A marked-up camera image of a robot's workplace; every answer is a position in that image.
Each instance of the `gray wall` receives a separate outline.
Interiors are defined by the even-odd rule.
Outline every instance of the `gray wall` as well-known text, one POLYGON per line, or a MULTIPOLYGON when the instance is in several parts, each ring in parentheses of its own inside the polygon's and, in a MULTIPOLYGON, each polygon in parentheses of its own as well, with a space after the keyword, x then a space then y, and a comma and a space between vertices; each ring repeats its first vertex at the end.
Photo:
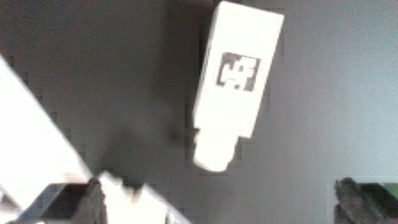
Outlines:
POLYGON ((210 1, 4 1, 0 52, 94 172, 150 182, 197 223, 331 223, 336 179, 398 181, 398 2, 244 3, 286 21, 222 176, 190 144, 210 1))

